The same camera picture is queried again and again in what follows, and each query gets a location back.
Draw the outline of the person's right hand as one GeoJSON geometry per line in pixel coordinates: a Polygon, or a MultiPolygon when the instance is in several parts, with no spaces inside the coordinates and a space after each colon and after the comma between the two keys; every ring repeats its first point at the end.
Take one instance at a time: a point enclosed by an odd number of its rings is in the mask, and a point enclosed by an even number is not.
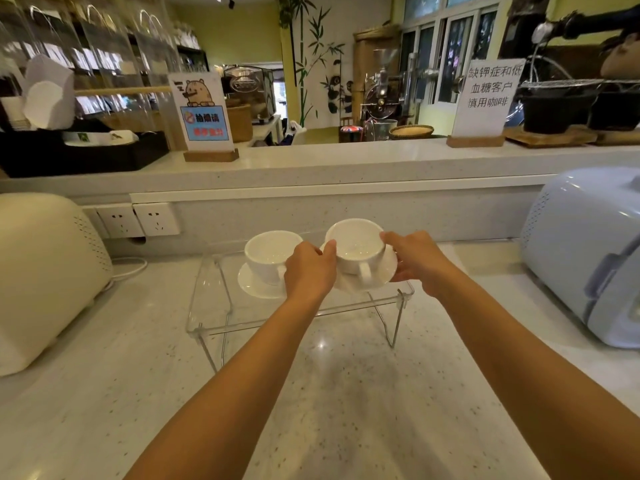
{"type": "Polygon", "coordinates": [[[404,249],[394,249],[398,264],[392,281],[418,280],[425,293],[439,298],[456,267],[427,231],[419,230],[404,236],[404,249]]]}

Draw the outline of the cream toaster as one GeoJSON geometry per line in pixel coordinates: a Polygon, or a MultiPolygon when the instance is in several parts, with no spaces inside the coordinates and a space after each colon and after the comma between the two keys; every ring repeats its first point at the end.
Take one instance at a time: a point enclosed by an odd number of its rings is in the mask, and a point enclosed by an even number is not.
{"type": "Polygon", "coordinates": [[[113,275],[100,235],[75,202],[0,194],[0,377],[25,370],[113,275]]]}

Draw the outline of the bamboo wall decoration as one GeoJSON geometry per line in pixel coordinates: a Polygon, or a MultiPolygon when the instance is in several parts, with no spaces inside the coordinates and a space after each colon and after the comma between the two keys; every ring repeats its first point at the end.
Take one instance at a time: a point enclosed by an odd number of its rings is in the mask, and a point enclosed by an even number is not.
{"type": "Polygon", "coordinates": [[[278,23],[289,31],[294,82],[300,104],[299,124],[308,127],[309,118],[319,117],[320,103],[310,99],[313,71],[328,70],[334,62],[341,62],[345,43],[331,39],[326,29],[332,8],[322,0],[276,0],[278,23]]]}

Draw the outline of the white saucer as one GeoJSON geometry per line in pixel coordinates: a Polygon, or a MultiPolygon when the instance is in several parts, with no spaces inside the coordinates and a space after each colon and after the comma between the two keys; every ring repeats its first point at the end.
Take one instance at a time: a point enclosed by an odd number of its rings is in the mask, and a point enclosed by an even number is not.
{"type": "Polygon", "coordinates": [[[398,260],[395,250],[392,246],[386,245],[379,265],[372,271],[372,282],[370,282],[370,284],[363,284],[357,275],[345,274],[338,271],[333,289],[347,294],[357,294],[382,288],[388,284],[396,274],[397,264],[398,260]]]}
{"type": "Polygon", "coordinates": [[[286,291],[284,284],[267,284],[254,274],[247,263],[244,263],[238,272],[237,282],[241,290],[253,298],[260,299],[284,299],[286,291]]]}

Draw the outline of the person's left forearm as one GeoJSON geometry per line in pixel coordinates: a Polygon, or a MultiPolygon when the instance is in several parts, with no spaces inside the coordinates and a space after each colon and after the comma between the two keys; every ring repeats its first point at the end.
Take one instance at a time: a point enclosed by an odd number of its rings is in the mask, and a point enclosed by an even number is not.
{"type": "Polygon", "coordinates": [[[242,480],[328,290],[291,291],[170,421],[123,480],[242,480]]]}

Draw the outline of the white wall socket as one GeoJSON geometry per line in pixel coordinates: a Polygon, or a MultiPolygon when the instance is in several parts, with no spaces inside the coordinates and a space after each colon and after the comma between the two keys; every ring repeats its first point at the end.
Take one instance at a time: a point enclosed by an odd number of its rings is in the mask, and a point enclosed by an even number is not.
{"type": "Polygon", "coordinates": [[[171,203],[134,203],[132,205],[146,237],[179,235],[180,224],[171,203]]]}
{"type": "Polygon", "coordinates": [[[131,203],[112,203],[95,207],[110,239],[136,239],[145,236],[131,203]]]}

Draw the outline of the light blue toaster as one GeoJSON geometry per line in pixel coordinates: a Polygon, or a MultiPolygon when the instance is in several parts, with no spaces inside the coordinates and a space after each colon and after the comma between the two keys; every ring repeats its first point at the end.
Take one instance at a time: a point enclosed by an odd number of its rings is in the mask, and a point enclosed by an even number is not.
{"type": "Polygon", "coordinates": [[[640,168],[556,175],[522,229],[526,266],[601,342],[640,349],[640,168]]]}

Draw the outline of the metal bucket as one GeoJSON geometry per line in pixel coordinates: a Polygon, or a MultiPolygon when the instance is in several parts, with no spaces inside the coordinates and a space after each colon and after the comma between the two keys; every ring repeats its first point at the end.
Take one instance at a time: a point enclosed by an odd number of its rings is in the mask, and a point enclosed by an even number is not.
{"type": "Polygon", "coordinates": [[[391,130],[396,126],[397,120],[369,118],[364,122],[362,140],[364,142],[388,141],[391,130]]]}

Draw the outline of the wooden board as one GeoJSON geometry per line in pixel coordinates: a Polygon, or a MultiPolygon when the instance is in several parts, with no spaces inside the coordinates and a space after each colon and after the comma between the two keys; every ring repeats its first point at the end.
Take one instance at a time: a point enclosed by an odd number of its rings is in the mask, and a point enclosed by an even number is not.
{"type": "Polygon", "coordinates": [[[506,127],[506,140],[529,149],[577,147],[595,143],[597,133],[582,125],[571,125],[561,134],[540,134],[524,130],[524,126],[506,127]]]}

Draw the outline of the white coffee cup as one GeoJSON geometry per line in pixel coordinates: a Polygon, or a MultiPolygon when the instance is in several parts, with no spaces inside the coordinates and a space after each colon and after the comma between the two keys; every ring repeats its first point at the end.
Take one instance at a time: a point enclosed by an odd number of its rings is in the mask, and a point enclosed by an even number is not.
{"type": "Polygon", "coordinates": [[[252,237],[244,247],[249,269],[267,285],[284,286],[285,263],[302,241],[299,234],[285,230],[252,237]]]}
{"type": "Polygon", "coordinates": [[[370,287],[386,249],[382,232],[380,225],[368,219],[350,218],[332,225],[324,241],[336,243],[338,270],[356,276],[362,285],[370,287]]]}

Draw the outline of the window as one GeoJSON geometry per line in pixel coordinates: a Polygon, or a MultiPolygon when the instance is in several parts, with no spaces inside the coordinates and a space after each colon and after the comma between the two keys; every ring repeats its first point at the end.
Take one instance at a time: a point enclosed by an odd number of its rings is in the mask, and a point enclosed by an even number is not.
{"type": "Polygon", "coordinates": [[[455,104],[455,82],[469,62],[486,59],[508,0],[402,0],[399,69],[431,70],[417,83],[422,104],[455,104]]]}

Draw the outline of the coffee roaster machine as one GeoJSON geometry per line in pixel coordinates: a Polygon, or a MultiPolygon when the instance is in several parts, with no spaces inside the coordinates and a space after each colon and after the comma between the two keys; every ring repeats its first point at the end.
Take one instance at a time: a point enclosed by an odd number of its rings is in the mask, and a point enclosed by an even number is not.
{"type": "Polygon", "coordinates": [[[393,74],[391,65],[398,49],[375,49],[373,53],[378,69],[366,76],[364,82],[362,124],[382,120],[396,120],[399,125],[417,123],[419,103],[428,81],[436,81],[439,71],[430,67],[418,68],[417,53],[410,53],[407,69],[393,74]]]}

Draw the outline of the person's left hand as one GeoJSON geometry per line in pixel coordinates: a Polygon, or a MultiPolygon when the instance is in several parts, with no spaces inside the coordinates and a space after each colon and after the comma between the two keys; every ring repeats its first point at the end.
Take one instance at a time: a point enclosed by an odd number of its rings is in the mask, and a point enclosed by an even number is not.
{"type": "Polygon", "coordinates": [[[320,248],[303,241],[285,263],[284,282],[288,300],[319,305],[337,278],[337,260],[325,261],[320,248]]]}

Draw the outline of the black organizer tray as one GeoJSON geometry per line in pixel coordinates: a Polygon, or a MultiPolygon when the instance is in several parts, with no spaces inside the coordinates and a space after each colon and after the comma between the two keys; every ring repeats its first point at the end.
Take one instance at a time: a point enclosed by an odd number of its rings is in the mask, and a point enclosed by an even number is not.
{"type": "Polygon", "coordinates": [[[132,144],[69,146],[61,132],[0,132],[0,169],[10,178],[91,175],[140,170],[169,153],[164,133],[132,144]]]}

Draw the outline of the white text sign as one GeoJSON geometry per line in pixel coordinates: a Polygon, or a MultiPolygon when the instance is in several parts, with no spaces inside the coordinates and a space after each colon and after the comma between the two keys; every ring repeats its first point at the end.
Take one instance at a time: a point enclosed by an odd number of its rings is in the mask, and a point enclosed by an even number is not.
{"type": "Polygon", "coordinates": [[[460,92],[450,148],[495,148],[504,145],[504,126],[525,59],[473,60],[460,92]]]}

